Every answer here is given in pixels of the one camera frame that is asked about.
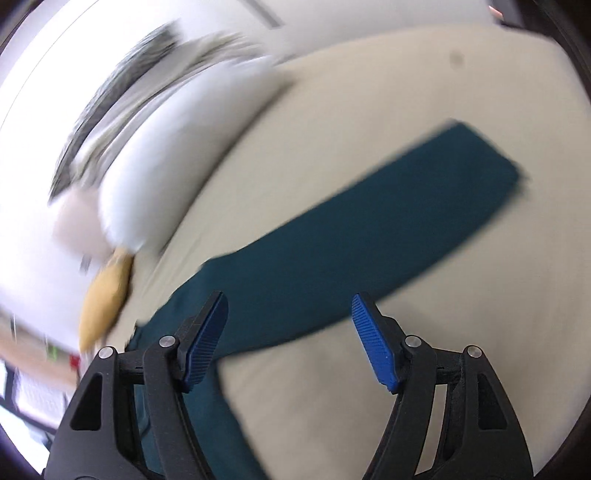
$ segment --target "beige bed sheet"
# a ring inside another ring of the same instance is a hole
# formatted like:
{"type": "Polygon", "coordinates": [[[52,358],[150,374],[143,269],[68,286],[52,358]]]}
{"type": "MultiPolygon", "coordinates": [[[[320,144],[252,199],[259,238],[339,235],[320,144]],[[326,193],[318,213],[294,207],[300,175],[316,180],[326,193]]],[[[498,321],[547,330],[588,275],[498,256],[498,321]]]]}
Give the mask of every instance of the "beige bed sheet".
{"type": "MultiPolygon", "coordinates": [[[[523,190],[380,307],[434,347],[485,350],[539,470],[591,392],[591,108],[567,56],[534,35],[448,26],[342,44],[284,68],[294,86],[228,155],[162,258],[147,255],[109,343],[121,350],[135,321],[208,258],[256,240],[455,118],[522,166],[523,190]]],[[[361,478],[394,402],[350,321],[225,359],[221,376],[278,480],[361,478]]],[[[437,398],[420,469],[433,459],[444,389],[437,398]]]]}

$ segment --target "blue ribbed fingertip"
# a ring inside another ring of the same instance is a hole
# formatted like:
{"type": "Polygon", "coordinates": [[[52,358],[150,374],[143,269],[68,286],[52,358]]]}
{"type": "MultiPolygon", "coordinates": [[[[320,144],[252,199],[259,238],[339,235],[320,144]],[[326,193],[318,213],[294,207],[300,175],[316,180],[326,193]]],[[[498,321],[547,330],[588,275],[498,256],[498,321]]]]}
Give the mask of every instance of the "blue ribbed fingertip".
{"type": "Polygon", "coordinates": [[[199,329],[195,343],[187,354],[187,367],[183,378],[187,391],[205,377],[227,319],[228,300],[225,295],[220,295],[199,329]]]}
{"type": "Polygon", "coordinates": [[[386,340],[376,326],[360,295],[353,297],[351,311],[353,323],[374,368],[375,376],[381,384],[386,385],[390,392],[394,392],[398,387],[394,355],[388,348],[386,340]]]}

